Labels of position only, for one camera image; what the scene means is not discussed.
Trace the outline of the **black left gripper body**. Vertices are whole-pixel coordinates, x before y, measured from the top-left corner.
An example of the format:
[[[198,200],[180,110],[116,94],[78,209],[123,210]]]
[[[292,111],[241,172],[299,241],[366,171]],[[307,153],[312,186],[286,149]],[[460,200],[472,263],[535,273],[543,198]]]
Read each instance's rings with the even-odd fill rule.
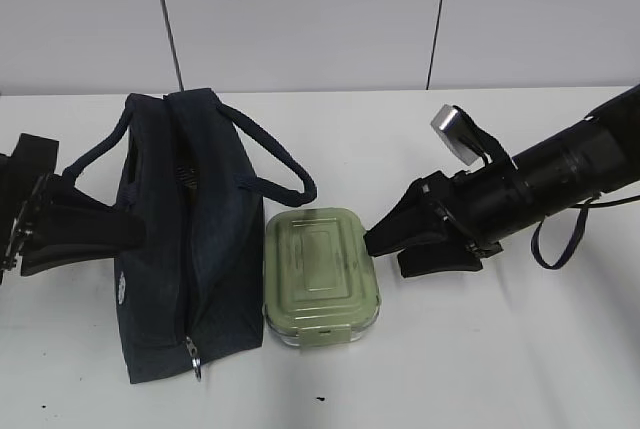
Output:
[[[22,133],[11,154],[1,154],[1,276],[17,263],[14,225],[39,179],[56,168],[59,142]]]

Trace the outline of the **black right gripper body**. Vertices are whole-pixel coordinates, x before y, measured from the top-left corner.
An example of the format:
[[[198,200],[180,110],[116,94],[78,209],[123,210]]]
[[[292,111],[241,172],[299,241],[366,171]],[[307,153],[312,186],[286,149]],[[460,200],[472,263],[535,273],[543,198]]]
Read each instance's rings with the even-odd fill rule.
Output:
[[[424,196],[436,206],[436,213],[445,218],[464,240],[465,248],[477,257],[492,257],[503,251],[499,242],[490,242],[470,215],[469,204],[455,192],[452,178],[436,171],[422,179]]]

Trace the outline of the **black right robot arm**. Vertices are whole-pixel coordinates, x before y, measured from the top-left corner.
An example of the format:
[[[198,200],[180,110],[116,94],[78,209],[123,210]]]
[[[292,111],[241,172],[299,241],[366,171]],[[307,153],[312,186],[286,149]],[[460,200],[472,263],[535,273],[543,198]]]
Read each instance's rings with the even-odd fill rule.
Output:
[[[457,105],[443,106],[431,126],[464,164],[480,169],[451,177],[436,171],[414,180],[391,211],[364,235],[368,254],[396,254],[403,277],[482,269],[501,242],[565,209],[579,214],[554,263],[530,250],[547,270],[562,268],[580,244],[599,198],[639,179],[639,89],[592,110],[578,123],[511,156]]]

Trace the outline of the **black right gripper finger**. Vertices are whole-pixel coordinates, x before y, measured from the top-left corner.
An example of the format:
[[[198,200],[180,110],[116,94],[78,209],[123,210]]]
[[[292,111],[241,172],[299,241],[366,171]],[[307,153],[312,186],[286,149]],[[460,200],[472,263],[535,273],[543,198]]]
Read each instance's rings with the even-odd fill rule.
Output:
[[[404,249],[397,255],[401,275],[418,277],[442,272],[478,272],[481,260],[464,246],[445,242]]]
[[[414,181],[400,201],[365,234],[371,256],[403,250],[452,252],[448,214],[426,181]]]

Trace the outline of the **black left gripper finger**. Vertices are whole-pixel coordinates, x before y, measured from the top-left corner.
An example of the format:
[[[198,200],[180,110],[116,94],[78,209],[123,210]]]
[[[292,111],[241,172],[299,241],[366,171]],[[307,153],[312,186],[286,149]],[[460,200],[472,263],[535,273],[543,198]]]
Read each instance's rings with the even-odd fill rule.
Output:
[[[119,252],[144,240],[145,225],[137,216],[91,198],[67,178],[49,176],[42,205],[44,246],[97,246]]]
[[[20,275],[30,277],[46,270],[91,260],[108,259],[122,251],[109,245],[53,245],[27,251],[22,256]]]

